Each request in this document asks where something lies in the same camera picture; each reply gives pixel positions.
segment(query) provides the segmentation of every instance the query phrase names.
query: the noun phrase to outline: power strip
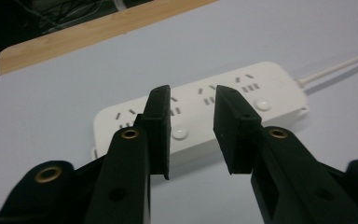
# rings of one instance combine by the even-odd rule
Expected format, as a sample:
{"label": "power strip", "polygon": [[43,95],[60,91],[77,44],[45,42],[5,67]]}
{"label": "power strip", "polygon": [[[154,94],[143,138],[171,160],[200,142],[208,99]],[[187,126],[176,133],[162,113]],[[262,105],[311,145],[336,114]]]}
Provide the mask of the power strip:
{"label": "power strip", "polygon": [[[217,150],[213,133],[215,87],[238,90],[261,116],[264,126],[290,125],[308,112],[304,92],[276,63],[257,63],[171,89],[171,165]],[[94,120],[93,159],[106,154],[113,134],[143,113],[147,96],[113,105]]]}

